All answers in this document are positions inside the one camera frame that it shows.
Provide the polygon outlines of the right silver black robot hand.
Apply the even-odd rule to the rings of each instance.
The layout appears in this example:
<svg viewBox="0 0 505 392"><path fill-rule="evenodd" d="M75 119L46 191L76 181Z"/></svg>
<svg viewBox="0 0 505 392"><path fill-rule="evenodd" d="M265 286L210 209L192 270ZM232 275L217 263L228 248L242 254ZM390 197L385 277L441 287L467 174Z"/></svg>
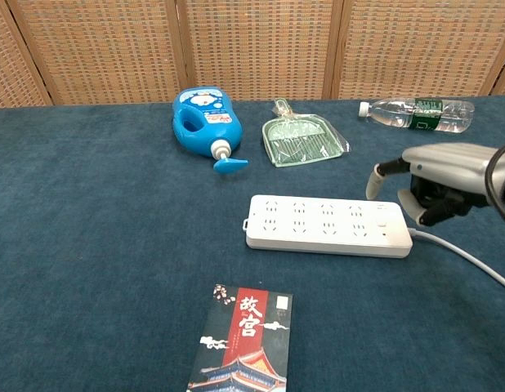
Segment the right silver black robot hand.
<svg viewBox="0 0 505 392"><path fill-rule="evenodd" d="M474 207L488 207L485 169L495 149L469 143L435 143L407 148L396 159L377 163L366 185L365 197L377 198L388 176L409 173L410 187L398 192L407 215L431 227Z"/></svg>

